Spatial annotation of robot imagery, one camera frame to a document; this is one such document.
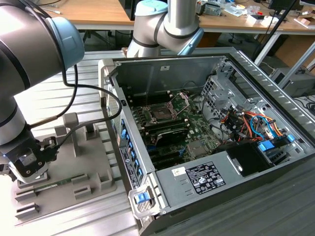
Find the circuit board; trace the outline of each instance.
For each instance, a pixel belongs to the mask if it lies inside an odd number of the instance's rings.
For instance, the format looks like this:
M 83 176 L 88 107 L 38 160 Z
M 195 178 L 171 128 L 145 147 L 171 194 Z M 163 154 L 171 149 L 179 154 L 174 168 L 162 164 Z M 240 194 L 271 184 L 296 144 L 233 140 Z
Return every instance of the circuit board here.
M 139 131 L 144 130 L 144 127 L 148 125 L 154 127 L 155 124 L 159 124 L 159 126 L 165 124 L 165 129 L 162 128 L 160 131 L 160 133 L 165 133 L 170 130 L 170 126 L 167 125 L 170 120 L 186 121 L 185 128 L 181 130 L 186 130 L 187 135 L 179 142 L 170 145 L 158 147 L 152 137 L 148 138 L 148 133 L 142 132 L 143 141 L 154 165 L 162 157 L 171 158 L 173 153 L 178 152 L 180 159 L 177 159 L 175 164 L 205 157 L 221 144 L 221 141 L 210 129 L 207 120 L 199 112 L 198 107 L 184 93 L 177 94 L 170 102 L 132 107 L 131 111 Z M 155 166 L 157 169 L 168 167 L 163 164 Z

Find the barcode sticker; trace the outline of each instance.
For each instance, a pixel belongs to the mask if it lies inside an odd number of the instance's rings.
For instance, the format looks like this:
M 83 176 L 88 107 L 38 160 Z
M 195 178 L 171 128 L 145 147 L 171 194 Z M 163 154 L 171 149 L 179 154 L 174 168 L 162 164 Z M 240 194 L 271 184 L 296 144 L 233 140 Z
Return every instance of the barcode sticker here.
M 182 166 L 182 167 L 180 167 L 180 168 L 173 169 L 173 170 L 172 170 L 172 173 L 173 173 L 174 176 L 183 175 L 183 174 L 186 173 L 186 172 L 185 172 L 185 167 Z

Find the desk leg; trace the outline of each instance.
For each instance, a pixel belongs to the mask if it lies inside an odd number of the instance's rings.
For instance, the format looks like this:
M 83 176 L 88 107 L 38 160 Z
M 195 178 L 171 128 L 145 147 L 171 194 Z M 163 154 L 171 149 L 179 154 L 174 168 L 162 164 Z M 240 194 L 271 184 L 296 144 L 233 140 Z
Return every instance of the desk leg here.
M 271 36 L 269 42 L 266 44 L 266 46 L 262 49 L 262 51 L 259 53 L 258 57 L 255 60 L 256 65 L 260 65 L 262 60 L 265 58 L 269 50 L 272 48 L 272 46 L 275 44 L 277 39 L 279 38 L 281 34 L 279 32 L 275 32 L 274 35 Z

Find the blue cable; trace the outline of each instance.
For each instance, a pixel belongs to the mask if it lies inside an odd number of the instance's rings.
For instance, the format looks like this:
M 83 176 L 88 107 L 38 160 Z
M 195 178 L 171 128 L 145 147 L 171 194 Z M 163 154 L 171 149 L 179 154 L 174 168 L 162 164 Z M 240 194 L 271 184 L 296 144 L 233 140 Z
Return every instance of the blue cable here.
M 265 117 L 262 117 L 262 116 L 254 116 L 254 117 L 252 117 L 252 119 L 251 119 L 251 129 L 252 129 L 252 131 L 253 131 L 255 134 L 259 135 L 260 137 L 262 137 L 263 140 L 265 140 L 265 138 L 263 137 L 263 135 L 260 134 L 260 133 L 258 133 L 258 132 L 256 132 L 256 130 L 255 130 L 254 127 L 253 127 L 252 121 L 253 121 L 253 119 L 254 119 L 255 117 L 259 117 L 259 118 L 261 118 L 262 120 L 264 120 L 264 121 L 266 122 L 266 124 L 268 125 L 268 128 L 269 128 L 271 134 L 272 134 L 274 137 L 278 137 L 278 135 L 276 134 L 276 132 L 271 128 L 271 126 L 270 126 L 268 120 L 267 120 Z

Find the warning label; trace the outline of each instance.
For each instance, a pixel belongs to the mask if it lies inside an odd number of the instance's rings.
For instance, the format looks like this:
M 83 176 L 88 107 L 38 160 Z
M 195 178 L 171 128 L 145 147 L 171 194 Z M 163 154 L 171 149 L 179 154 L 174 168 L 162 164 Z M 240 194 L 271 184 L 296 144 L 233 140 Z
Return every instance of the warning label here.
M 203 194 L 225 185 L 223 178 L 212 161 L 186 169 L 186 173 L 198 194 Z

